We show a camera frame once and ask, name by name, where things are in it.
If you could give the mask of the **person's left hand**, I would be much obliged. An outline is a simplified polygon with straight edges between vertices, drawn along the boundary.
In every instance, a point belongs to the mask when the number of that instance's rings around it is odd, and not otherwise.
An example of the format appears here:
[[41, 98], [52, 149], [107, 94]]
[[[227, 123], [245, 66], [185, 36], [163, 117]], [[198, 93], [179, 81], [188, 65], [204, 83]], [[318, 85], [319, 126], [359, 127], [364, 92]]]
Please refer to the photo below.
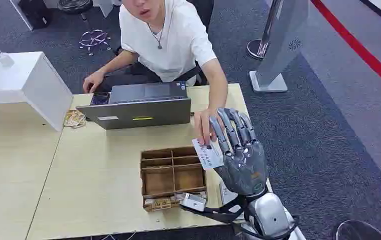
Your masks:
[[209, 107], [205, 110], [197, 111], [194, 113], [194, 129], [195, 135], [198, 142], [203, 145], [209, 145], [210, 141], [215, 142], [217, 140], [217, 135], [210, 125], [210, 117], [216, 118], [219, 126], [224, 132], [225, 127], [222, 119], [218, 115], [217, 109], [215, 107]]

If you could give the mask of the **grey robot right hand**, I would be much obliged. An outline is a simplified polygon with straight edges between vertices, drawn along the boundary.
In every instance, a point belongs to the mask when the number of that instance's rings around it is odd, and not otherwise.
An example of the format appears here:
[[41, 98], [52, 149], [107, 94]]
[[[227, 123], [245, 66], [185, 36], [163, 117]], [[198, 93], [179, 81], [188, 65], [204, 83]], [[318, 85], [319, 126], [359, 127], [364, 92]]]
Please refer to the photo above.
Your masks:
[[214, 170], [231, 192], [244, 196], [263, 193], [267, 190], [268, 165], [250, 118], [233, 108], [218, 108], [217, 114], [220, 119], [211, 116], [209, 122], [223, 165]]

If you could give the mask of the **person's right hand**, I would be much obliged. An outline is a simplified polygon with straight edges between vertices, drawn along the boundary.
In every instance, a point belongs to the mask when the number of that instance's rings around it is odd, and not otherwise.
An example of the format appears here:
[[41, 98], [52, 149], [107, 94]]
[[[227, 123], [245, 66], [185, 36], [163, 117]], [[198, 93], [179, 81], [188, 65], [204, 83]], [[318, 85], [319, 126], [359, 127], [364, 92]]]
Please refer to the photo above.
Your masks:
[[97, 70], [84, 78], [82, 90], [85, 94], [95, 93], [99, 85], [104, 81], [105, 72]]

